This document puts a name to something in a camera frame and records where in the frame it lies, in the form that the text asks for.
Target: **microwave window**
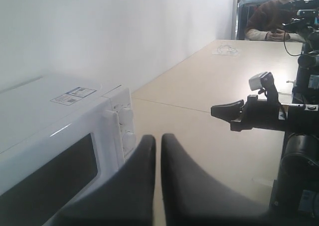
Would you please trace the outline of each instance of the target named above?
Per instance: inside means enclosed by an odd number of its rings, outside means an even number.
[[[43,225],[97,173],[89,134],[0,196],[0,225]]]

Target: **hand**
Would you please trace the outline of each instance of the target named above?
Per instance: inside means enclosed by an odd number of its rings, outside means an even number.
[[[277,29],[276,33],[268,32],[266,35],[266,41],[275,41],[275,42],[283,42],[288,41],[291,37],[288,33],[286,33],[281,29]]]

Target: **label sticker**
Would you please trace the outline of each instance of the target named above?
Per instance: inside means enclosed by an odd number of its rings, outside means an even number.
[[[94,89],[77,87],[65,94],[62,94],[61,96],[57,98],[52,99],[51,102],[69,106],[69,105],[72,105],[73,103],[76,103],[82,100],[88,95],[91,95],[94,92],[96,92],[96,90]]]
[[[289,110],[289,105],[283,105],[283,108],[286,113],[286,118],[288,118],[288,110]],[[279,114],[278,114],[278,119],[279,120],[285,120],[285,113],[279,108]]]
[[[88,95],[91,95],[94,92],[96,92],[96,90],[78,87],[67,92],[66,94],[69,94],[75,97],[84,98],[84,97],[87,97]]]
[[[82,98],[71,96],[68,94],[63,94],[57,98],[52,99],[51,102],[69,106],[69,105],[72,105],[73,103],[78,102],[79,100],[82,100]]]
[[[319,75],[310,75],[308,88],[319,89]]]

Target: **white table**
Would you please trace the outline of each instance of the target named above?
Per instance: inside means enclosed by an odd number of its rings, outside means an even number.
[[[237,56],[216,55],[229,45]],[[293,54],[300,43],[288,43]],[[268,204],[283,145],[283,132],[254,129],[231,132],[228,123],[212,118],[212,105],[247,99],[248,79],[271,71],[279,92],[291,93],[298,69],[278,42],[216,40],[133,93],[138,140],[157,138],[155,223],[164,225],[160,187],[160,138],[174,133],[190,156],[210,175],[240,194]],[[291,101],[280,96],[282,102]]]

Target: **white microwave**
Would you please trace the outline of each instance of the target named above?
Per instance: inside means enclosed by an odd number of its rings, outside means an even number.
[[[50,225],[133,153],[130,90],[60,74],[0,94],[0,225]]]

